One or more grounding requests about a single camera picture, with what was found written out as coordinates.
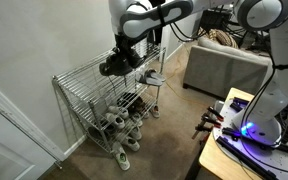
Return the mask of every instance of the white wall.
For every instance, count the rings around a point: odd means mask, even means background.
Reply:
[[[61,117],[52,76],[113,43],[107,0],[0,0],[0,90],[65,152],[82,133]]]
[[[198,27],[195,27],[195,25],[196,25],[196,23],[199,23],[199,19],[201,17],[202,17],[202,12],[192,14],[192,15],[176,22],[176,24],[178,25],[178,27],[181,29],[181,31],[185,35],[191,36],[197,30]],[[187,39],[187,38],[183,37],[176,30],[174,25],[173,25],[173,28],[174,28],[175,32],[177,32],[179,37],[181,37],[182,39]],[[179,46],[181,44],[182,44],[182,42],[179,41],[178,38],[174,35],[171,27],[169,25],[165,26],[163,28],[163,33],[162,33],[161,47],[166,48],[166,53],[165,53],[166,59],[169,59],[172,56],[172,54],[174,53],[174,51],[176,51],[177,48],[179,48]]]

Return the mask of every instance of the door frame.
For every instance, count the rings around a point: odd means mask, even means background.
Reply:
[[[66,159],[66,155],[63,151],[49,139],[15,104],[13,104],[1,91],[0,91],[0,108],[12,118],[12,120],[29,134],[31,138],[41,144],[48,153],[60,161]]]

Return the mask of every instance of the blue led light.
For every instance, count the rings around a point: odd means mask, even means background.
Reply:
[[[241,133],[243,134],[243,135],[246,135],[247,134],[247,129],[249,129],[250,127],[252,127],[252,126],[254,126],[254,124],[252,123],[252,122],[249,122],[249,123],[247,123],[246,124],[246,126],[243,126],[242,128],[241,128]]]

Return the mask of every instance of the shelf rack leg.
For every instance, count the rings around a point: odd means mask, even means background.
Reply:
[[[165,48],[163,48],[163,54],[162,54],[162,63],[161,63],[161,68],[160,68],[161,75],[163,75],[163,70],[164,70],[164,58],[165,58]],[[158,104],[159,95],[160,95],[160,86],[157,88],[156,104]]]
[[[91,108],[91,110],[92,110],[92,113],[93,113],[93,115],[94,115],[96,125],[97,125],[97,127],[98,127],[98,129],[99,129],[99,131],[100,131],[100,133],[101,133],[101,136],[103,137],[104,144],[105,144],[105,146],[107,147],[106,149],[108,149],[109,152],[112,153],[111,146],[109,145],[109,143],[108,143],[108,141],[107,141],[107,138],[106,138],[106,136],[105,136],[105,134],[104,134],[103,127],[102,127],[102,125],[101,125],[101,123],[100,123],[100,119],[99,119],[99,117],[97,116],[94,103],[88,102],[88,104],[89,104],[89,106],[90,106],[90,108]]]
[[[59,86],[59,84],[57,83],[57,78],[54,76],[53,77],[53,80],[52,80],[52,84],[53,84],[53,87],[55,89],[55,92],[58,92],[58,94],[61,96],[62,100],[64,101],[64,104],[66,105],[69,113],[71,115],[73,115],[73,118],[75,118],[77,120],[77,124],[80,126],[81,129],[84,130],[84,132],[87,132],[85,127],[83,126],[80,118],[78,118],[78,116],[76,115],[76,113],[74,111],[72,111],[71,109],[71,104],[69,102],[69,99],[68,97],[66,96],[64,90],[61,88],[61,86]]]

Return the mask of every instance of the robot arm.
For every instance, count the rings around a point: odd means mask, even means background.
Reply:
[[[124,35],[132,40],[140,40],[149,31],[196,12],[233,2],[234,0],[171,0],[152,8],[148,0],[109,0],[114,34]]]
[[[170,0],[155,8],[148,0],[109,0],[113,32],[133,40],[191,14],[225,4],[234,4],[238,22],[249,31],[272,29],[288,16],[288,0]]]
[[[288,65],[288,0],[170,0],[152,8],[148,0],[109,0],[112,27],[116,38],[117,56],[128,61],[141,62],[143,58],[131,49],[154,29],[183,19],[190,14],[225,4],[234,5],[238,23],[248,31],[270,30],[272,54],[276,63]],[[288,70],[277,70],[258,103],[250,104],[252,111],[241,111],[234,119],[238,129],[254,123],[257,141],[272,145],[279,141],[281,127],[274,119],[288,103]]]

